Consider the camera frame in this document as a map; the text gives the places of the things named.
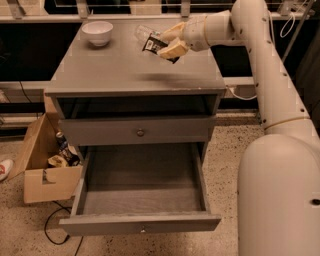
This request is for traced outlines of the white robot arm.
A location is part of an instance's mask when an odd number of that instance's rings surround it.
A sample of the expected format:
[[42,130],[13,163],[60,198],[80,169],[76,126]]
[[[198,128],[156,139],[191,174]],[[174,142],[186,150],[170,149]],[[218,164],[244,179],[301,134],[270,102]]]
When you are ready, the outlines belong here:
[[239,256],[320,256],[320,138],[272,42],[265,0],[236,0],[161,37],[165,59],[215,45],[247,50],[265,134],[239,165]]

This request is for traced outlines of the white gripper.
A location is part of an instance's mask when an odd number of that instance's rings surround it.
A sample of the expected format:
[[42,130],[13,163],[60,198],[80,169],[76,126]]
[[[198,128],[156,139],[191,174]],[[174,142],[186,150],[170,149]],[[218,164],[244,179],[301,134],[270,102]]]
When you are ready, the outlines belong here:
[[180,22],[162,32],[160,38],[170,43],[157,54],[164,59],[173,59],[185,55],[189,47],[196,52],[207,50],[209,45],[206,40],[205,24],[206,16],[196,16],[186,23]]

